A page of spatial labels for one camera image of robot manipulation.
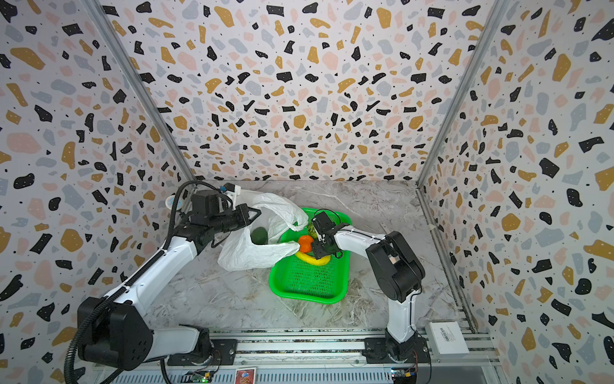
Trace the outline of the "yellow banana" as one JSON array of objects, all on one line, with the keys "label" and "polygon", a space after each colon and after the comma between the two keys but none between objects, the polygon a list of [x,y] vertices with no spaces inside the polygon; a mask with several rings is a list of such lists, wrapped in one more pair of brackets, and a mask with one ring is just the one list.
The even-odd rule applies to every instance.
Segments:
[{"label": "yellow banana", "polygon": [[310,254],[306,254],[304,252],[300,252],[298,251],[295,256],[302,260],[303,262],[306,262],[312,266],[316,266],[316,267],[322,267],[327,265],[330,261],[331,261],[331,256],[330,255],[326,255],[325,257],[322,257],[320,259],[316,259],[315,257],[313,257]]}]

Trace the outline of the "orange tangerine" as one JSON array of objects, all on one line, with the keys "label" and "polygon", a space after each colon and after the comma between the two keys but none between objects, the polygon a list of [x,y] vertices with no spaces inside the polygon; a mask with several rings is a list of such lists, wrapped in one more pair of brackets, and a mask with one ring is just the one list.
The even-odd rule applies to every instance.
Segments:
[{"label": "orange tangerine", "polygon": [[303,235],[299,238],[298,243],[300,245],[300,252],[304,254],[308,254],[313,249],[313,241],[314,239],[310,235]]}]

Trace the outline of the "bumpy green custard apple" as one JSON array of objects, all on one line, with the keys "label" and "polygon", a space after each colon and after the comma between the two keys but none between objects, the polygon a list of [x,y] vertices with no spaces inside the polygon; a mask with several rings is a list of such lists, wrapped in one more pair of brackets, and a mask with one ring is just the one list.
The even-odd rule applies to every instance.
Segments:
[{"label": "bumpy green custard apple", "polygon": [[312,223],[310,223],[307,226],[307,230],[308,230],[308,235],[314,239],[318,238],[318,232],[316,231],[314,225]]}]

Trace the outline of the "white plastic bag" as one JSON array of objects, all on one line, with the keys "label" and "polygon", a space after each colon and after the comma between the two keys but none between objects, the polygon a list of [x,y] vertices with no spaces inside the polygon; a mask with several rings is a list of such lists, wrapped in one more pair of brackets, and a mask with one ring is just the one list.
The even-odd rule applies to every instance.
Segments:
[{"label": "white plastic bag", "polygon": [[[288,230],[298,233],[307,227],[309,217],[302,208],[287,198],[245,189],[241,189],[233,203],[237,206],[245,203],[261,210],[262,215],[250,226],[232,232],[224,241],[218,258],[221,268],[228,271],[270,268],[299,251],[296,241],[281,243],[280,238]],[[267,229],[267,245],[251,242],[250,234],[257,227]]]}]

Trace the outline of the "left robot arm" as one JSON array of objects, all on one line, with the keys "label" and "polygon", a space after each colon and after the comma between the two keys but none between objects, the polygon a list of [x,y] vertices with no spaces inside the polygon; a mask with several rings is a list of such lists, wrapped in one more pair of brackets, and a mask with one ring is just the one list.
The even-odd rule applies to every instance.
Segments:
[{"label": "left robot arm", "polygon": [[209,362],[214,345],[206,328],[180,325],[155,331],[144,317],[174,276],[212,246],[217,235],[246,228],[261,214],[235,203],[229,187],[192,195],[190,210],[150,259],[105,296],[86,299],[78,307],[78,330],[67,352],[66,371],[74,368],[76,359],[119,371],[174,355],[192,363]]}]

